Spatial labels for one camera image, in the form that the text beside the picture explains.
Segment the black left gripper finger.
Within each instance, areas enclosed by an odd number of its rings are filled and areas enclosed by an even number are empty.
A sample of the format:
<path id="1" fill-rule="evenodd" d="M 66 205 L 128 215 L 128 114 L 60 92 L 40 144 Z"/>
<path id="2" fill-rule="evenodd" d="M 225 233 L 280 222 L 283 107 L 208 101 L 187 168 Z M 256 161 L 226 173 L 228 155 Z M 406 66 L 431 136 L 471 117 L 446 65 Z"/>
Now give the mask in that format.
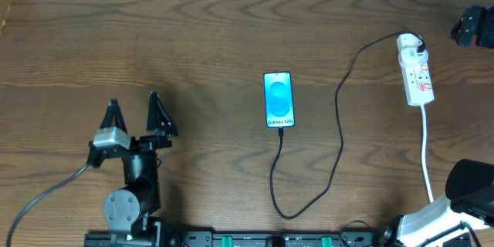
<path id="1" fill-rule="evenodd" d="M 178 135 L 178 128 L 165 110 L 156 91 L 151 91 L 149 94 L 147 132 L 166 137 L 176 137 Z"/>
<path id="2" fill-rule="evenodd" d="M 102 123 L 100 125 L 100 129 L 110 128 L 110 127 L 117 127 L 123 132 L 125 133 L 127 132 L 127 128 L 124 123 L 123 114 L 121 112 L 120 105 L 117 99 L 110 100 L 106 113 L 103 117 Z"/>

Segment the blue Galaxy smartphone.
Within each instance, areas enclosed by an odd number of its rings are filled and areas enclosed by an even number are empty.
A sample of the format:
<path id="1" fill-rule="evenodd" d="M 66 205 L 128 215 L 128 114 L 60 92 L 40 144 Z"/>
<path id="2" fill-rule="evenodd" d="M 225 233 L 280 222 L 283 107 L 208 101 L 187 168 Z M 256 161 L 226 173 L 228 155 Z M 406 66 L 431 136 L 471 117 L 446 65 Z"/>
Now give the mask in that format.
<path id="1" fill-rule="evenodd" d="M 293 127 L 295 113 L 290 72 L 265 73 L 263 76 L 268 128 Z"/>

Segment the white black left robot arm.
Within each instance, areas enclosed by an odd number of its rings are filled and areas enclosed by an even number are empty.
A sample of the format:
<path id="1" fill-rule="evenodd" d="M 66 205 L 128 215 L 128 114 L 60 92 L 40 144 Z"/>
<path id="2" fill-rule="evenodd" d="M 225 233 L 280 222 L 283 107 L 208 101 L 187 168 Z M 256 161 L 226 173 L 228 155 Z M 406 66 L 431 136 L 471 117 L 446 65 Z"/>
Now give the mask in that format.
<path id="1" fill-rule="evenodd" d="M 110 192 L 103 202 L 107 232 L 89 232 L 85 246 L 159 246 L 161 220 L 151 215 L 161 207 L 157 150 L 172 146 L 178 129 L 166 112 L 159 94 L 149 94 L 148 135 L 128 134 L 117 100 L 107 111 L 92 141 L 87 163 L 99 168 L 105 160 L 119 158 L 124 187 Z"/>

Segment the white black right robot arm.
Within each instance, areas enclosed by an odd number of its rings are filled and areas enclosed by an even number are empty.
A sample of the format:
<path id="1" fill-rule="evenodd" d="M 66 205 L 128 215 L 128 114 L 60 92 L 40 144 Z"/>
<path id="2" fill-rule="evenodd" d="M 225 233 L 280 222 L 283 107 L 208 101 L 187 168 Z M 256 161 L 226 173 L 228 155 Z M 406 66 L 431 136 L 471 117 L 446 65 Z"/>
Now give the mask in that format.
<path id="1" fill-rule="evenodd" d="M 397 48 L 407 102 L 423 108 L 434 99 L 425 43 L 412 32 L 402 32 Z M 378 245 L 478 245 L 475 231 L 493 226 L 492 164 L 460 160 L 448 176 L 445 193 L 428 199 L 428 205 L 421 210 L 396 217 Z"/>

